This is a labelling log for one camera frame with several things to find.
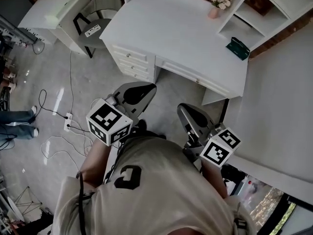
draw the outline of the white furniture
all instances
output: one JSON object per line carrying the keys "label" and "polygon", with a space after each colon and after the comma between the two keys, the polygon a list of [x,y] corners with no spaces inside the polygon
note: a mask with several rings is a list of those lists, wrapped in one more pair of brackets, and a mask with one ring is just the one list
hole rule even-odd
{"label": "white furniture", "polygon": [[205,0],[125,0],[100,39],[126,75],[155,83],[167,69],[205,86],[202,104],[242,96],[247,60],[225,48],[231,37],[252,51],[313,7],[313,0],[270,0],[263,17],[244,1],[231,0],[212,20]]}
{"label": "white furniture", "polygon": [[242,96],[247,59],[225,48],[210,8],[205,0],[131,0],[100,39],[124,74],[156,82],[167,69],[208,88],[203,104]]}
{"label": "white furniture", "polygon": [[[313,8],[313,0],[269,0],[273,8],[262,16],[244,1],[231,1],[218,34],[229,41],[231,37],[237,37],[251,51]],[[244,22],[238,23],[236,17]]]}
{"label": "white furniture", "polygon": [[253,58],[224,124],[242,140],[232,166],[313,205],[313,23]]}
{"label": "white furniture", "polygon": [[57,39],[72,51],[87,54],[77,43],[78,33],[73,23],[77,14],[90,0],[38,0],[19,24],[47,44]]}

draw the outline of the black and white fiducial marker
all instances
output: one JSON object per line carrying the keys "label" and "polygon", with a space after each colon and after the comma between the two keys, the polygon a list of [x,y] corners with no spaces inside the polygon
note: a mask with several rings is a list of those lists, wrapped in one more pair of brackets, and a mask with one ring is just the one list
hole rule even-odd
{"label": "black and white fiducial marker", "polygon": [[210,138],[200,156],[217,167],[222,167],[240,144],[238,136],[230,128],[226,128]]}
{"label": "black and white fiducial marker", "polygon": [[129,134],[133,121],[100,99],[86,116],[89,131],[106,145]]}

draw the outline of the white wall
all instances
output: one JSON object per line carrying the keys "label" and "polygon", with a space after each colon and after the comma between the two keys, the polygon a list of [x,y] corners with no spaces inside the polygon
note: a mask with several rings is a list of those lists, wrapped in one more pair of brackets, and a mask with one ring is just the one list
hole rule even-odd
{"label": "white wall", "polygon": [[224,122],[243,140],[236,156],[313,186],[313,23],[249,62]]}
{"label": "white wall", "polygon": [[313,212],[296,206],[280,235],[291,235],[313,226]]}

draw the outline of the white cable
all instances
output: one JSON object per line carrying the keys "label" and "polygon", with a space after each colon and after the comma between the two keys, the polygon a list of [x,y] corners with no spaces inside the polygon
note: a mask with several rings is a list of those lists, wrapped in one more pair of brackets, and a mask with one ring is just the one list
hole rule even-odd
{"label": "white cable", "polygon": [[96,100],[100,100],[100,99],[102,99],[102,98],[96,98],[96,99],[94,99],[92,102],[91,102],[91,104],[90,104],[90,110],[92,109],[92,104],[96,101]]}
{"label": "white cable", "polygon": [[[70,144],[70,145],[74,148],[74,150],[75,150],[79,155],[84,156],[84,155],[82,155],[81,153],[79,153],[79,152],[75,149],[74,145],[72,145],[70,142],[68,142],[68,141],[67,141],[65,138],[63,138],[63,137],[51,136],[51,137],[48,138],[44,143],[47,143],[51,138],[61,138],[61,139],[63,139],[65,142],[67,142],[68,144]],[[77,168],[77,171],[78,171],[77,163],[75,162],[75,160],[71,157],[71,155],[70,155],[67,151],[57,151],[57,152],[55,152],[51,157],[46,156],[46,155],[44,154],[44,152],[43,152],[43,149],[42,149],[44,143],[42,143],[42,144],[40,145],[40,151],[41,151],[41,153],[43,154],[43,156],[47,159],[47,161],[48,161],[49,159],[53,158],[56,154],[61,153],[61,152],[65,152],[65,153],[69,156],[69,158],[73,161],[73,163],[75,164],[75,166],[76,166],[76,168]]]}
{"label": "white cable", "polygon": [[71,122],[76,123],[76,124],[78,125],[78,127],[80,128],[80,130],[83,132],[83,134],[80,134],[80,135],[84,136],[84,145],[83,145],[83,146],[84,146],[84,154],[85,154],[85,156],[86,156],[86,148],[85,148],[85,141],[86,141],[86,138],[89,139],[90,145],[93,144],[93,141],[92,141],[91,138],[90,138],[90,134],[89,134],[89,137],[87,137],[87,136],[85,135],[84,130],[82,129],[82,127],[80,126],[80,124],[79,124],[78,122],[76,122],[76,121],[74,121],[74,120],[71,120]]}
{"label": "white cable", "polygon": [[79,133],[73,132],[72,130],[69,130],[69,131],[72,132],[72,133],[74,133],[75,135],[83,136],[83,137],[89,139],[89,140],[92,142],[92,140],[91,140],[90,138],[88,138],[87,136],[85,136],[85,135],[83,135],[83,134],[79,134]]}
{"label": "white cable", "polygon": [[[71,61],[70,61],[70,56],[71,56],[71,52],[70,52],[70,54],[69,54],[69,80],[70,80],[70,84],[71,84],[71,74],[70,74],[70,70],[71,70]],[[73,99],[73,100],[72,100],[72,106],[71,106],[70,113],[72,112],[73,103],[74,103],[74,95],[73,95],[72,85],[71,85],[71,91],[72,91],[72,99]],[[99,100],[99,99],[101,99],[101,98],[96,98],[96,99],[94,99],[94,100],[92,101],[92,103],[91,103],[91,105],[90,105],[90,109],[92,108],[92,104],[93,104],[96,100]],[[70,142],[68,142],[68,141],[67,141],[65,138],[63,138],[63,137],[51,136],[51,137],[48,138],[44,143],[47,143],[51,138],[60,138],[60,139],[63,139],[65,142],[67,142],[69,145],[71,145],[71,146],[73,147],[73,149],[74,149],[79,155],[85,157],[85,156],[86,156],[85,150],[86,150],[87,148],[91,147],[92,144],[93,144],[93,141],[92,141],[92,139],[90,138],[90,132],[89,132],[89,137],[87,137],[87,136],[85,135],[85,132],[83,131],[82,127],[80,126],[80,124],[79,124],[78,122],[76,122],[76,121],[74,121],[74,120],[71,120],[71,122],[76,123],[76,124],[79,126],[79,128],[81,129],[81,131],[84,133],[84,134],[79,134],[79,133],[75,133],[75,132],[73,132],[72,130],[70,130],[70,132],[72,132],[72,133],[74,133],[74,134],[76,134],[76,135],[79,135],[79,136],[83,136],[83,137],[84,137],[84,155],[81,154],[80,152],[78,152],[78,151],[76,150],[76,148],[74,147],[74,145],[72,145]],[[86,148],[85,148],[85,138],[88,138],[89,141],[90,141],[90,146],[87,146]],[[78,169],[78,166],[77,166],[77,163],[75,162],[75,160],[71,157],[71,155],[70,155],[67,151],[57,151],[57,152],[55,152],[51,157],[46,156],[45,153],[43,152],[43,149],[42,149],[44,143],[41,144],[41,146],[40,146],[40,151],[41,151],[41,153],[43,154],[43,156],[47,159],[47,161],[48,161],[49,159],[53,158],[53,157],[54,157],[55,155],[57,155],[58,153],[65,152],[65,153],[69,156],[69,158],[73,161],[73,163],[75,164],[75,166],[76,166],[76,168],[77,168],[77,171],[79,170],[79,169]]]}
{"label": "white cable", "polygon": [[71,146],[73,147],[73,149],[74,149],[79,155],[81,155],[81,156],[84,157],[84,155],[81,154],[80,152],[78,152],[78,151],[76,150],[76,148],[74,147],[74,145],[72,145],[72,144],[71,144],[69,141],[67,141],[65,138],[63,138],[63,137],[58,137],[58,136],[51,136],[50,138],[59,138],[59,139],[63,139],[65,142],[67,142],[69,145],[71,145]]}

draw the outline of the white t-shirt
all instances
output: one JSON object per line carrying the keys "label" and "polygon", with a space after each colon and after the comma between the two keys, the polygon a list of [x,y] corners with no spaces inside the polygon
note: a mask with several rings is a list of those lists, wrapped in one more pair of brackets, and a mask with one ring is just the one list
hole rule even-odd
{"label": "white t-shirt", "polygon": [[[123,149],[108,183],[84,183],[86,194],[95,192],[83,202],[87,235],[168,235],[187,227],[204,235],[256,234],[238,199],[222,199],[175,143],[138,138]],[[54,235],[81,234],[79,190],[78,179],[62,183]],[[235,217],[245,229],[237,229]]]}

